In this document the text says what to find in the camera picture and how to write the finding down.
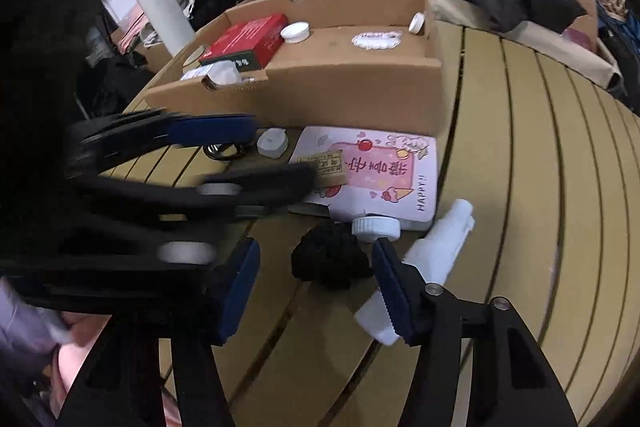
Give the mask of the left hand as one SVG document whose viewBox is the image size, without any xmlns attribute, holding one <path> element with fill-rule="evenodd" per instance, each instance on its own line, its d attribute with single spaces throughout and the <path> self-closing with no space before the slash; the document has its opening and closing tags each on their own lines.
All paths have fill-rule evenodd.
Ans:
<svg viewBox="0 0 640 427">
<path fill-rule="evenodd" d="M 50 406 L 55 417 L 61 412 L 68 391 L 93 343 L 111 318 L 109 315 L 72 312 L 62 312 L 61 317 L 70 331 L 70 342 L 58 346 L 53 353 Z"/>
</svg>

